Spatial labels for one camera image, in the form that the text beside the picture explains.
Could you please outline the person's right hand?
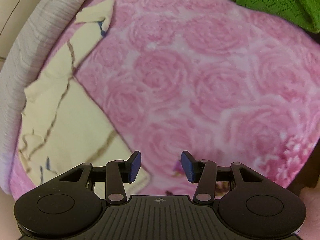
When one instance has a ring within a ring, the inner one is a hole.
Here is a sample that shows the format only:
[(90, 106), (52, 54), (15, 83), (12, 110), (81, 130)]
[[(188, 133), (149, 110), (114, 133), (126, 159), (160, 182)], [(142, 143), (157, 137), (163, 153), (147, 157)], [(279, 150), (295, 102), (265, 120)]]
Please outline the person's right hand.
[(300, 198), (306, 206), (308, 220), (319, 223), (319, 186), (303, 188)]

